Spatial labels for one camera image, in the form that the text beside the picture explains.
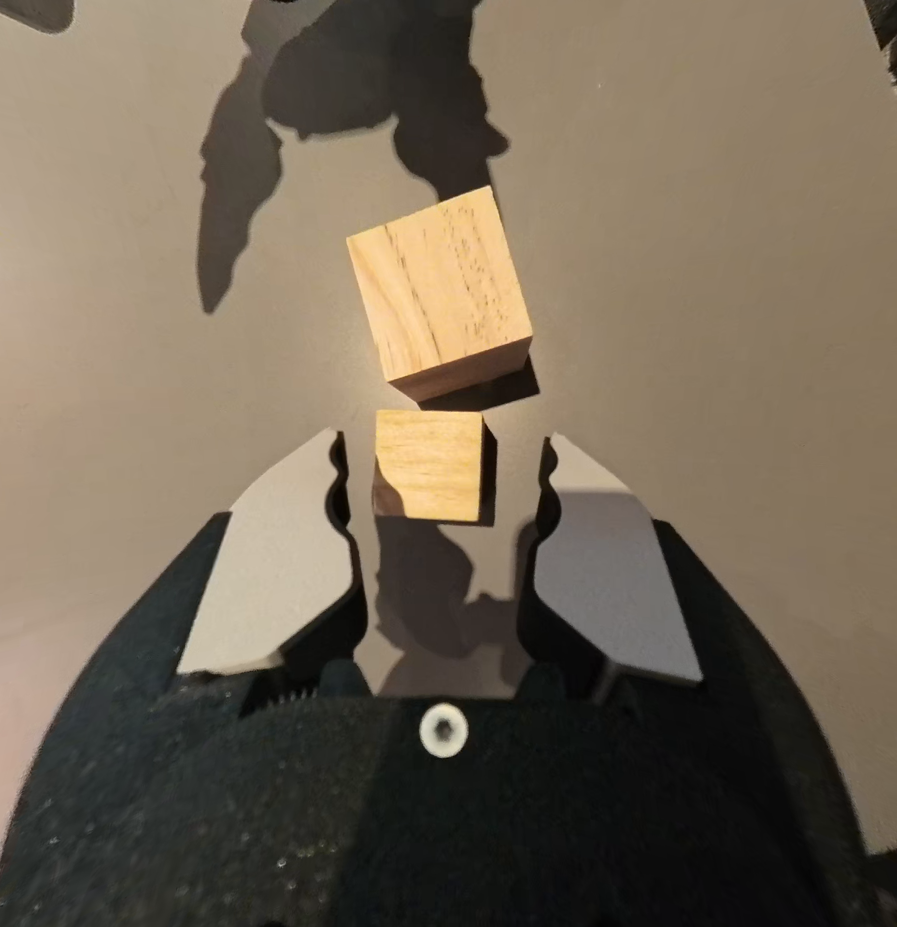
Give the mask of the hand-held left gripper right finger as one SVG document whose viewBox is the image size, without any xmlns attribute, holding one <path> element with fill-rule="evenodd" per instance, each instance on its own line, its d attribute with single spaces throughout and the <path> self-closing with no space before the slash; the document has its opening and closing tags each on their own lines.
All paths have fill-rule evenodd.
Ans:
<svg viewBox="0 0 897 927">
<path fill-rule="evenodd" d="M 614 473 L 559 432 L 545 439 L 536 538 L 517 633 L 564 695 L 602 702 L 622 677 L 704 679 L 654 521 Z"/>
</svg>

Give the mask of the large wooden cube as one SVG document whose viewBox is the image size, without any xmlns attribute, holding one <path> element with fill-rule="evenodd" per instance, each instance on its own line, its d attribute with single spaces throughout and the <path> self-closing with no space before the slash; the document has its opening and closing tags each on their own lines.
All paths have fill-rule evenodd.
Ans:
<svg viewBox="0 0 897 927">
<path fill-rule="evenodd" d="M 345 242 L 390 386 L 423 403 L 524 368 L 534 329 L 491 186 Z"/>
</svg>

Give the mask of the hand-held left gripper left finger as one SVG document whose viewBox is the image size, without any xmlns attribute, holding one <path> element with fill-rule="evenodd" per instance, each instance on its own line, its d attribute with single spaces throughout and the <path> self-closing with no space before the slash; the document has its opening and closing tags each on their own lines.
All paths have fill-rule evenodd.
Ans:
<svg viewBox="0 0 897 927">
<path fill-rule="evenodd" d="M 325 428 L 230 507 L 178 674 L 317 676 L 354 657 L 368 611 L 343 454 L 342 434 Z"/>
</svg>

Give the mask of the small wooden cube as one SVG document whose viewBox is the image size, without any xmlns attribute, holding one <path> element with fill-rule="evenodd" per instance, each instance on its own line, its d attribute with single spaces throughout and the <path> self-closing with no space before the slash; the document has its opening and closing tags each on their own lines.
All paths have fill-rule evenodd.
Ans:
<svg viewBox="0 0 897 927">
<path fill-rule="evenodd" d="M 488 434 L 479 411 L 376 411 L 373 516 L 492 526 Z"/>
</svg>

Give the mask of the black flat object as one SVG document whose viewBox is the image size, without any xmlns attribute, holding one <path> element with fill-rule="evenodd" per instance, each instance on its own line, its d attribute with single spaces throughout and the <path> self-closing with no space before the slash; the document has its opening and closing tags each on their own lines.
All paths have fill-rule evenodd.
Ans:
<svg viewBox="0 0 897 927">
<path fill-rule="evenodd" d="M 1 15 L 47 34 L 66 31 L 74 8 L 74 1 L 0 1 Z"/>
</svg>

